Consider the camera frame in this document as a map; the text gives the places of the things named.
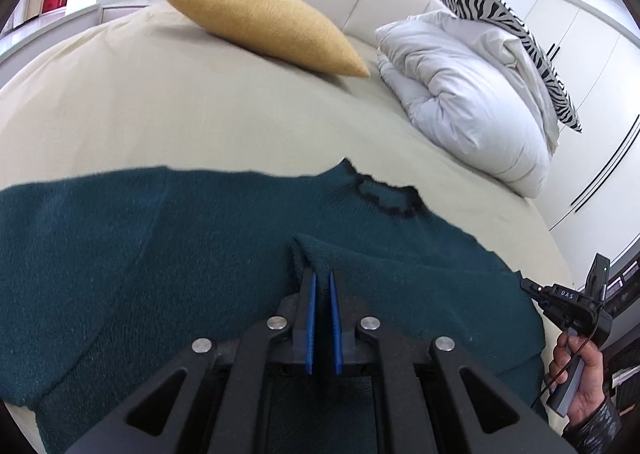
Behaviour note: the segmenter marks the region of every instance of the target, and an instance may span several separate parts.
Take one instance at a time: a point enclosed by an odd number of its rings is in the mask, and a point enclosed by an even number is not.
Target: beige bed sheet
[[[381,81],[375,49],[353,44],[369,79],[256,56],[165,4],[87,30],[0,91],[0,189],[153,165],[296,176],[348,157],[376,179],[417,187],[514,271],[571,286],[532,202],[431,144]],[[558,331],[545,322],[545,333],[548,362]],[[18,422],[37,442],[33,413],[22,411]],[[562,422],[552,417],[552,426]]]

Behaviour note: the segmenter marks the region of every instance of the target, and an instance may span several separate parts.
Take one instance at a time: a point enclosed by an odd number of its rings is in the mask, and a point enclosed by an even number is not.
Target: yellow pillow
[[[315,72],[368,77],[344,34],[300,0],[167,0],[208,32]]]

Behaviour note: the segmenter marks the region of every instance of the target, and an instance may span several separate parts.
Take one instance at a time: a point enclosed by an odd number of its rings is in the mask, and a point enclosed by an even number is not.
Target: hand
[[[572,336],[569,337],[569,348],[574,353],[582,345],[586,338]],[[563,331],[558,337],[558,345],[554,348],[554,360],[549,364],[549,380],[569,361],[569,353],[566,352],[567,332]],[[602,365],[602,353],[598,351],[596,344],[588,341],[580,352],[580,357],[584,360],[584,370],[580,378],[580,386],[575,393],[574,401],[569,406],[567,416],[571,426],[578,426],[589,418],[604,402],[604,392],[602,383],[604,381],[604,367]],[[555,388],[557,384],[567,381],[568,374],[562,373],[558,380],[551,386]]]

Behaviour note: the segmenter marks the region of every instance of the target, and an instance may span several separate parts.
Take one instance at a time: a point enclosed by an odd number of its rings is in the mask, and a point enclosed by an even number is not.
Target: zebra print pillow
[[[522,41],[522,46],[536,65],[556,109],[558,120],[582,132],[571,97],[545,52],[538,46],[527,25],[502,0],[440,0],[461,19],[486,21],[497,25]]]

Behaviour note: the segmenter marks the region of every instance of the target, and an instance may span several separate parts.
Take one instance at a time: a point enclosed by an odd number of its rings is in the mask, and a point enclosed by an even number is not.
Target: person's arm
[[[569,337],[569,348],[575,353],[586,340],[582,337]],[[565,349],[566,345],[567,333],[563,332],[558,337],[558,345],[554,348],[554,360],[549,364],[550,378],[556,376],[569,361],[570,356]],[[562,437],[579,454],[604,454],[620,430],[620,415],[602,390],[604,381],[602,353],[593,342],[588,341],[580,351],[580,357],[584,360],[584,370],[574,401],[567,412],[569,425],[565,427]],[[556,384],[564,383],[567,377],[566,373],[561,374]]]

